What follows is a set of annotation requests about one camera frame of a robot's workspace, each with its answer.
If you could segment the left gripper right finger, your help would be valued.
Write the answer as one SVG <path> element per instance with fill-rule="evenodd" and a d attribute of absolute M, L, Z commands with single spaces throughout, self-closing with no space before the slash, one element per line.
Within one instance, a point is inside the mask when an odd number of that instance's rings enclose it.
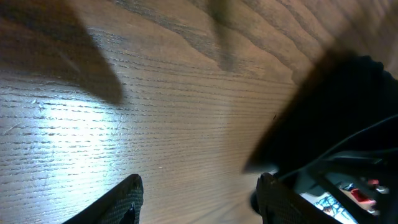
<path fill-rule="evenodd" d="M 269 173 L 258 178 L 251 205 L 267 224 L 340 224 Z"/>

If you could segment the black polo shirt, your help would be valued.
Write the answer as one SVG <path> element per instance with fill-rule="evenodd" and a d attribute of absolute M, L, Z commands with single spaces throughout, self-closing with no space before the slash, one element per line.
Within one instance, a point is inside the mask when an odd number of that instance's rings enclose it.
<path fill-rule="evenodd" d="M 285 174 L 397 114 L 397 79 L 370 56 L 323 58 L 275 117 L 243 171 Z"/>

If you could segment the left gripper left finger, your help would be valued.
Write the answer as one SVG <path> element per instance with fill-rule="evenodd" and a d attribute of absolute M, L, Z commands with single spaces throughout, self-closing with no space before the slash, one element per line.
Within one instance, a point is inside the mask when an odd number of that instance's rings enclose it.
<path fill-rule="evenodd" d="M 139 224 L 143 195 L 140 175 L 131 174 L 65 224 Z"/>

